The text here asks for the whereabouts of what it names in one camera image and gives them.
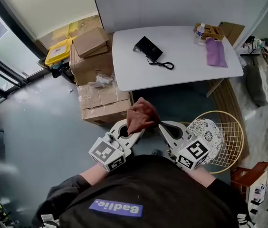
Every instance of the white table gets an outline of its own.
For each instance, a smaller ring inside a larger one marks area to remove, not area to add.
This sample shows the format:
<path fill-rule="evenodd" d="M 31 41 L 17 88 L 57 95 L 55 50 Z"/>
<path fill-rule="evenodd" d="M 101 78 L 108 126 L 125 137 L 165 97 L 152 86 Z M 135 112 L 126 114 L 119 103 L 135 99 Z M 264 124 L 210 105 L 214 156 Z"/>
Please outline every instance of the white table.
<path fill-rule="evenodd" d="M 149 65 L 143 53 L 133 51 L 134 45 L 143 36 L 163 51 L 158 61 L 172 62 L 174 70 Z M 207 65 L 206 47 L 194 44 L 193 27 L 190 26 L 146 27 L 115 32 L 113 64 L 118 87 L 122 91 L 132 91 L 242 76 L 238 57 L 226 38 L 223 39 L 223 45 L 227 68 Z M 221 81 L 210 90 L 209 95 Z"/>

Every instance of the black cable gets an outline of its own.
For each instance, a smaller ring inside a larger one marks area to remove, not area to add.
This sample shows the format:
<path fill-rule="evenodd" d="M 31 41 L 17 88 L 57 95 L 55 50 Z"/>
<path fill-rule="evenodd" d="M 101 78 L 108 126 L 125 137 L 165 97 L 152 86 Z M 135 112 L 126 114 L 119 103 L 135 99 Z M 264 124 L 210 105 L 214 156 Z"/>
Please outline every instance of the black cable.
<path fill-rule="evenodd" d="M 160 63 L 160 62 L 156 61 L 155 63 L 150 63 L 149 60 L 148 60 L 148 57 L 147 57 L 147 61 L 148 61 L 148 63 L 150 65 L 158 65 L 160 67 L 165 67 L 166 69 L 169 69 L 169 70 L 174 69 L 174 64 L 173 63 L 170 63 L 170 62 Z"/>

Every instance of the wooden chair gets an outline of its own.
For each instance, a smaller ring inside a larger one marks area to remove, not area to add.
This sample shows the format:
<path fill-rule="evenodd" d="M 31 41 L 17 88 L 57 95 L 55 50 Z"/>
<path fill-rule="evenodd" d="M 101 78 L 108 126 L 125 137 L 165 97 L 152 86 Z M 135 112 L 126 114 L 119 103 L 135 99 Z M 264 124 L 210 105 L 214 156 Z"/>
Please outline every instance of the wooden chair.
<path fill-rule="evenodd" d="M 250 186 L 264 174 L 267 167 L 268 162 L 258 162 L 252 169 L 237 167 L 231 173 L 231 186 L 239 189 L 246 202 Z"/>

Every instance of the water bottle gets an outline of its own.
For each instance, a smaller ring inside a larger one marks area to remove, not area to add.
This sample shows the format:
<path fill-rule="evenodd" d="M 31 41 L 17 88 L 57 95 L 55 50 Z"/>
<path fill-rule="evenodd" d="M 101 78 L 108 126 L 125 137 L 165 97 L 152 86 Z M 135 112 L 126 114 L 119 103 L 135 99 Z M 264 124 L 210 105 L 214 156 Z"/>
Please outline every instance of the water bottle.
<path fill-rule="evenodd" d="M 204 44 L 201 40 L 201 37 L 203 36 L 204 32 L 205 32 L 205 24 L 201 23 L 201 25 L 198 26 L 198 28 L 195 32 L 195 43 L 196 44 L 200 44 L 200 45 Z"/>

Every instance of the shoe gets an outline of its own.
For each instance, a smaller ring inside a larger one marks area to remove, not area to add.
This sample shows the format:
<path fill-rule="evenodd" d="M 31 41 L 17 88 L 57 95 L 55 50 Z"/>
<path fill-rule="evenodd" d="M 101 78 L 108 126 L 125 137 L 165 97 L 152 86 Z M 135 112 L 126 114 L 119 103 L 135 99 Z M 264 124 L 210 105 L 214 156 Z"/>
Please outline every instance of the shoe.
<path fill-rule="evenodd" d="M 158 149 L 154 149 L 151 155 L 163 156 L 163 152 Z"/>

